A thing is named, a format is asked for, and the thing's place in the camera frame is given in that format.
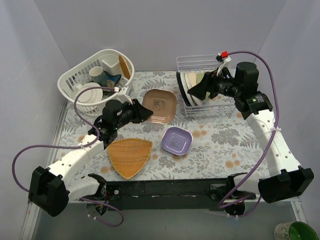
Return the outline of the beige square bowl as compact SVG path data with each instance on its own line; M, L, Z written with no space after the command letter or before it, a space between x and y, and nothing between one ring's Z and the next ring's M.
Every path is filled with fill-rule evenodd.
M189 89L197 85L197 73L196 72L187 72L185 74L185 81Z

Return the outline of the pink square bowl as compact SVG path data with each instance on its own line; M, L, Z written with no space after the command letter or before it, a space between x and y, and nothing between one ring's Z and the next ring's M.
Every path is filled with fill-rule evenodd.
M177 98L171 91L151 89L145 93L142 105L153 111L148 122L168 124L175 118Z

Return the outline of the red rimmed beige plate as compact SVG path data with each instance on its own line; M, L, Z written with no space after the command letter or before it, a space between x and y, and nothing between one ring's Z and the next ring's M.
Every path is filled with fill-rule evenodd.
M178 87L179 87L180 94L181 94L181 96L183 98L183 101L184 101L184 103L185 103L185 105L187 107L190 107L191 106L190 102L189 102L189 100L188 100L188 98L186 96L186 93L185 93L183 85L182 85L181 74L178 71L176 72L176 79L177 79L177 84L178 84Z

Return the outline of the watermelon pattern plate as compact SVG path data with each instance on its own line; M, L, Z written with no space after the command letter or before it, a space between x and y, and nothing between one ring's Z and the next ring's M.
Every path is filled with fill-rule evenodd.
M195 101L193 100L191 95L188 94L188 86L187 86L187 83L186 83L185 74L183 72L180 72L180 78L181 78L182 87L183 87L184 93L185 93L185 95L186 95L186 97L188 99L189 105L191 107L195 107L196 106Z

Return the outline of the purple square bowl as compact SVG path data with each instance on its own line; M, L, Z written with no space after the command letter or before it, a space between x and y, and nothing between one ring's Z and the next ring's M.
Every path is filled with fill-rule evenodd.
M162 148L176 156L187 154L193 142L192 134L180 127L169 127L161 139Z

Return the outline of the green square bowl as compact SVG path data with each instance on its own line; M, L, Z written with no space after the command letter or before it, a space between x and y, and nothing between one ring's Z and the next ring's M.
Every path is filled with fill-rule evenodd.
M202 81L204 75L205 75L204 73L197 73L196 74L196 84L199 84Z

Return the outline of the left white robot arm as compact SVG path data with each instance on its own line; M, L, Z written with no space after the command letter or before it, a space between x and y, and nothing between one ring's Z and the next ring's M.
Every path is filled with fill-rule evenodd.
M137 99L131 103L109 100L96 118L93 127L76 149L47 168L37 167L31 177L28 199L46 211L58 216L69 202L86 197L88 201L101 201L106 197L107 182L90 173L74 183L70 180L94 156L103 152L118 136L117 131L128 123L145 122L153 111L142 106Z

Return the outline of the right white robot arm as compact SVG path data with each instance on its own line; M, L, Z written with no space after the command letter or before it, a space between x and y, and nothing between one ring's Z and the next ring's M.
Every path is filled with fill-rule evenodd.
M269 176L254 177L252 172L236 173L227 178L225 197L237 199L244 192L258 194L267 203L299 197L307 189L314 173L304 168L289 149L269 98L258 90L259 71L252 62L236 65L235 75L227 68L205 72L201 82L188 93L200 100L223 95L234 99L236 109L252 129L263 149Z

